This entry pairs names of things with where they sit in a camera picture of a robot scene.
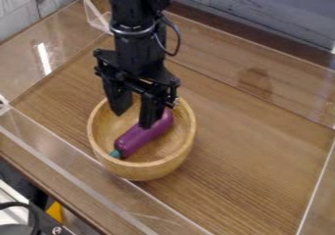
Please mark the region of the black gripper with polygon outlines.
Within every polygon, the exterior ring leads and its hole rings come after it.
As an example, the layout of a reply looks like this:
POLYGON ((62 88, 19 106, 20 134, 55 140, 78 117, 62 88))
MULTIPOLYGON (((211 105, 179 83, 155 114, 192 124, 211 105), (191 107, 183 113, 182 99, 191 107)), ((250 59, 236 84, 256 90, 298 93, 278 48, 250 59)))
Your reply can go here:
POLYGON ((139 125, 150 129, 162 119, 164 108, 175 106, 179 79, 164 65, 167 26, 158 23, 148 30, 114 31, 115 49, 96 49, 96 75, 111 110, 122 116, 132 106, 132 94, 142 96, 139 125))

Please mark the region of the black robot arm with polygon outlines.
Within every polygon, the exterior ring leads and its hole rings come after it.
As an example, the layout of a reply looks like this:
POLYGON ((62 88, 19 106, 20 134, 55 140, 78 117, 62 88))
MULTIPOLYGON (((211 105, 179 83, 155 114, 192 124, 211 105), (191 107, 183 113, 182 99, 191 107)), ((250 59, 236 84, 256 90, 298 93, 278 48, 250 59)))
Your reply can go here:
POLYGON ((139 125, 148 129, 162 119, 164 109, 176 104, 180 80, 166 68, 166 56, 178 54, 167 47, 167 33, 178 30, 164 10, 171 0, 108 0, 115 48, 98 49, 96 75, 110 108, 123 115, 140 95, 139 125))

